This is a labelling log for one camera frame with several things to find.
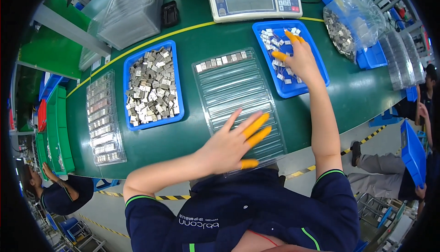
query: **green workbench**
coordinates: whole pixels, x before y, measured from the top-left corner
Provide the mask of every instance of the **green workbench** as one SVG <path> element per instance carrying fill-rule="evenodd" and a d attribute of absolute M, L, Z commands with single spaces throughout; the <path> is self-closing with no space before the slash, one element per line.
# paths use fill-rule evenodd
<path fill-rule="evenodd" d="M 175 0 L 180 11 L 180 24 L 164 29 L 161 36 L 189 26 L 211 22 L 211 10 L 208 0 Z M 303 4 L 304 17 L 322 19 L 324 5 Z M 399 91 L 393 91 L 386 67 L 361 70 L 349 62 L 334 48 L 324 23 L 302 20 L 318 47 L 327 72 L 330 85 L 327 91 L 332 101 L 338 122 L 339 133 L 348 131 L 382 113 L 401 100 Z M 127 162 L 96 167 L 89 146 L 86 120 L 85 90 L 88 81 L 67 98 L 67 127 L 75 174 L 99 178 L 126 178 L 127 175 L 142 166 L 173 159 L 190 154 L 199 149 L 210 137 L 201 102 L 197 92 L 191 64 L 215 55 L 253 47 L 256 57 L 265 64 L 263 53 L 258 45 L 252 24 L 255 21 L 209 25 L 172 35 L 165 39 L 176 42 L 179 64 L 182 100 L 185 115 L 176 123 L 170 123 L 141 131 L 128 130 L 125 122 L 125 102 L 123 90 L 123 64 L 126 57 L 104 68 L 91 78 L 96 80 L 108 70 L 115 72 L 116 107 L 119 129 L 121 131 Z M 116 58 L 135 46 L 154 37 L 141 41 L 123 51 L 112 50 L 111 57 Z M 90 76 L 90 70 L 84 72 L 81 81 Z M 311 120 L 309 95 L 299 95 L 289 99 L 278 96 L 272 82 L 269 68 L 265 70 L 269 87 L 275 100 L 280 124 L 283 128 L 287 151 L 293 152 L 310 146 Z M 73 90 L 74 84 L 68 87 Z"/>

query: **stack of clear plastic trays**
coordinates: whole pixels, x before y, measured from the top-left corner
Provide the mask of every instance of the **stack of clear plastic trays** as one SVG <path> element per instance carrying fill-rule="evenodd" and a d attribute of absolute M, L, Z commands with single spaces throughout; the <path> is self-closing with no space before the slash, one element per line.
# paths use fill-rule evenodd
<path fill-rule="evenodd" d="M 202 60 L 192 67 L 211 135 L 221 129 L 238 108 L 243 111 L 233 128 L 261 110 L 270 114 L 261 129 L 271 125 L 272 131 L 243 158 L 260 161 L 255 168 L 258 169 L 278 161 L 287 153 L 275 103 L 253 48 Z M 243 171 L 236 170 L 227 175 Z"/>
<path fill-rule="evenodd" d="M 390 30 L 383 35 L 387 38 L 387 49 L 383 49 L 385 57 L 387 57 L 388 60 L 393 60 L 391 66 L 397 66 L 397 69 L 400 72 L 400 77 L 402 79 L 401 89 L 414 86 L 416 84 L 414 70 L 402 37 L 400 37 L 400 35 L 395 30 Z"/>
<path fill-rule="evenodd" d="M 110 0 L 98 38 L 118 50 L 161 31 L 163 0 Z"/>
<path fill-rule="evenodd" d="M 95 165 L 126 162 L 116 113 L 113 71 L 87 86 L 86 96 L 88 132 Z"/>
<path fill-rule="evenodd" d="M 415 47 L 414 40 L 412 39 L 409 32 L 399 32 L 402 40 L 405 44 L 408 56 L 410 57 L 411 64 L 413 66 L 416 84 L 425 83 L 425 71 L 423 70 L 423 65 L 420 62 L 420 57 Z"/>
<path fill-rule="evenodd" d="M 87 33 L 93 37 L 96 37 L 98 34 L 99 24 L 102 22 L 102 18 L 104 17 L 104 11 L 101 11 L 96 15 L 88 24 Z M 81 50 L 80 63 L 78 67 L 80 71 L 84 72 L 87 68 L 89 68 L 96 60 L 100 59 L 101 56 L 94 51 L 83 47 Z"/>
<path fill-rule="evenodd" d="M 379 42 L 381 43 L 382 50 L 384 51 L 385 57 L 388 61 L 388 73 L 391 79 L 393 90 L 402 90 L 404 88 L 404 84 L 402 82 L 399 66 L 395 60 L 388 37 L 386 35 L 380 36 Z"/>

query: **black shoe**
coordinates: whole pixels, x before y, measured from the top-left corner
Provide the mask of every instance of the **black shoe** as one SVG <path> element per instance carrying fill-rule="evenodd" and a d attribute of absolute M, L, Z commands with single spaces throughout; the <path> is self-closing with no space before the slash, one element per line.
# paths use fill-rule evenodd
<path fill-rule="evenodd" d="M 285 175 L 281 175 L 278 177 L 278 182 L 279 184 L 284 187 L 284 182 L 286 182 L 286 176 Z"/>
<path fill-rule="evenodd" d="M 360 145 L 362 143 L 360 143 L 359 141 L 355 141 L 353 143 L 352 146 L 352 166 L 355 167 L 356 166 L 356 159 L 358 159 L 360 157 Z"/>

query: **red string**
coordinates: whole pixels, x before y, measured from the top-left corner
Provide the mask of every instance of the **red string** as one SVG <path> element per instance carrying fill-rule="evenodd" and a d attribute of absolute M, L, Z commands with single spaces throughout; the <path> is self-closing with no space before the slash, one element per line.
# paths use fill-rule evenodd
<path fill-rule="evenodd" d="M 267 237 L 265 237 L 265 236 L 262 236 L 262 235 L 260 235 L 259 233 L 256 233 L 256 232 L 254 232 L 254 231 L 252 231 L 252 230 L 249 230 L 249 229 L 248 229 L 248 231 L 249 231 L 249 232 L 252 232 L 252 233 L 254 233 L 254 234 L 256 234 L 256 235 L 258 235 L 258 236 L 260 236 L 260 237 L 263 237 L 263 238 L 265 238 L 266 240 L 270 241 L 273 245 L 278 246 L 278 245 L 277 245 L 276 243 L 274 243 L 271 239 L 269 239 L 269 238 L 267 238 Z"/>

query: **scale keypad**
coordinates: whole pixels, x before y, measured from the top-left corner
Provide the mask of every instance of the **scale keypad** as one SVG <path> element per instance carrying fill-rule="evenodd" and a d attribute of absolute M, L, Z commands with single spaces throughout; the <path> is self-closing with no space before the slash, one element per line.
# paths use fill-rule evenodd
<path fill-rule="evenodd" d="M 298 0 L 277 0 L 279 11 L 300 12 Z"/>

